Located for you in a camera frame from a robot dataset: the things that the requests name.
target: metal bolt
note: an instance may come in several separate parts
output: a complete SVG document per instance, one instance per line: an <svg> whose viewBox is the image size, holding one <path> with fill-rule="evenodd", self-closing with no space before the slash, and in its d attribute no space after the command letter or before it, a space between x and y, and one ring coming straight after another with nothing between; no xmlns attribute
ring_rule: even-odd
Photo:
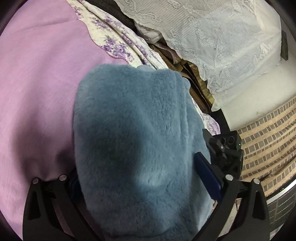
<svg viewBox="0 0 296 241"><path fill-rule="evenodd" d="M254 178L253 181L254 181L255 184L260 184L260 180L258 178Z"/></svg>
<svg viewBox="0 0 296 241"><path fill-rule="evenodd" d="M67 176L65 174L59 176L60 181L65 181L66 179L67 179Z"/></svg>
<svg viewBox="0 0 296 241"><path fill-rule="evenodd" d="M38 182L39 182L38 178L34 178L33 181L32 181L33 184L37 184Z"/></svg>
<svg viewBox="0 0 296 241"><path fill-rule="evenodd" d="M228 180L228 181L232 181L232 180L233 180L233 176L230 175L230 174L227 174L227 175L225 176L225 178L226 178L226 180Z"/></svg>

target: blue fleece blanket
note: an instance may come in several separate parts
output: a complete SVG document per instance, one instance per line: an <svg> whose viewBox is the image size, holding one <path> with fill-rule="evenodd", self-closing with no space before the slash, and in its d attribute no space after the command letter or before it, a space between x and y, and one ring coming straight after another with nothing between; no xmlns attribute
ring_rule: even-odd
<svg viewBox="0 0 296 241"><path fill-rule="evenodd" d="M212 200L193 169L210 155L178 72L100 65L75 100L75 158L88 210L107 239L191 240Z"/></svg>

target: white lace cloth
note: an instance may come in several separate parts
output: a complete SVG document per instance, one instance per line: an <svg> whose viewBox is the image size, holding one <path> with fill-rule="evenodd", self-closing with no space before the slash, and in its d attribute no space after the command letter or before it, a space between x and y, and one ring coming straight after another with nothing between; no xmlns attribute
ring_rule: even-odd
<svg viewBox="0 0 296 241"><path fill-rule="evenodd" d="M264 0L115 1L197 65L215 99L213 111L279 64L280 17Z"/></svg>

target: pink blanket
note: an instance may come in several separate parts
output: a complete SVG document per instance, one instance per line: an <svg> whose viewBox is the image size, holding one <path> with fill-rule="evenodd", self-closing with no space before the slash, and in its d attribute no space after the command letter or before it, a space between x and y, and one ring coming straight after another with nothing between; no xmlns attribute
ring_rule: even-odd
<svg viewBox="0 0 296 241"><path fill-rule="evenodd" d="M76 88L106 63L126 64L92 42L65 0L28 0L0 36L0 210L20 237L32 179L74 167Z"/></svg>

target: beige checkered cloth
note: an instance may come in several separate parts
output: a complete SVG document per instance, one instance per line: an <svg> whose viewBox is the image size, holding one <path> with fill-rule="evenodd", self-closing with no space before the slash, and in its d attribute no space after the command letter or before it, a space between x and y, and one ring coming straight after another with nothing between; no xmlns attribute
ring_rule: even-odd
<svg viewBox="0 0 296 241"><path fill-rule="evenodd" d="M238 130L244 161L241 180L259 178L265 196L296 175L296 96Z"/></svg>

